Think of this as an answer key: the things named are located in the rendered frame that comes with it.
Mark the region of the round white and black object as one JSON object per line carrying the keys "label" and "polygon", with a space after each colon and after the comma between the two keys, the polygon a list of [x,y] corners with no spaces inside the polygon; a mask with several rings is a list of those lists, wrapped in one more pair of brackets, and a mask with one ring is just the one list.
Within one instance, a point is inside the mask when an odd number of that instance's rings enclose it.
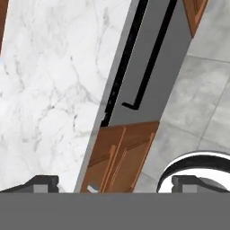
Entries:
{"label": "round white and black object", "polygon": [[217,181],[230,190],[230,155],[224,152],[195,151],[172,160],[157,183],[157,193],[172,193],[172,177],[194,175]]}

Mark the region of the brown wooden cupboard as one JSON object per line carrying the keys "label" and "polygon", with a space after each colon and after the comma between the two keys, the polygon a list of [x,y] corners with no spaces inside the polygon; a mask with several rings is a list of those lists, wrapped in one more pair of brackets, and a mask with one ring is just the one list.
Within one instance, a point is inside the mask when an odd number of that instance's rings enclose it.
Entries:
{"label": "brown wooden cupboard", "polygon": [[7,14],[9,0],[0,0],[0,53],[2,49],[2,42],[4,36],[4,25]]}

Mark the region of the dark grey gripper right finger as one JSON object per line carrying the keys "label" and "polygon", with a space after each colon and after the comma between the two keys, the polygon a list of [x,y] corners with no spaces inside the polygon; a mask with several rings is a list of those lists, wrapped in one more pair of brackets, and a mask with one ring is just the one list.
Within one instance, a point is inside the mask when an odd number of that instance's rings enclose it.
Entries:
{"label": "dark grey gripper right finger", "polygon": [[194,175],[175,175],[172,177],[172,193],[230,193],[217,181]]}

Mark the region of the brown wooden cupboard door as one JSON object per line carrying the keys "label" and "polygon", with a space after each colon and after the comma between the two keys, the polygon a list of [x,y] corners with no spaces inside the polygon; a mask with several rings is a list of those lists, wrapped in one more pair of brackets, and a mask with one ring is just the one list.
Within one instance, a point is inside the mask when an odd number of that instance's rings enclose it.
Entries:
{"label": "brown wooden cupboard door", "polygon": [[143,168],[159,121],[129,124],[116,150],[102,192],[132,192]]}
{"label": "brown wooden cupboard door", "polygon": [[190,26],[191,36],[194,37],[206,9],[208,0],[182,0]]}
{"label": "brown wooden cupboard door", "polygon": [[100,129],[87,165],[81,192],[90,192],[87,185],[92,182],[100,187],[99,191],[103,191],[124,132],[123,126]]}

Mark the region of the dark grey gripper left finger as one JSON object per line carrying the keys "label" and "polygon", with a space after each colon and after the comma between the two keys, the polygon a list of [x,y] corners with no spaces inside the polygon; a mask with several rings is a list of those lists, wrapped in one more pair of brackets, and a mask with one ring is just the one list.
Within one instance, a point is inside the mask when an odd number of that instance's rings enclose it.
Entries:
{"label": "dark grey gripper left finger", "polygon": [[58,183],[57,175],[36,175],[24,184],[0,190],[0,193],[59,193]]}

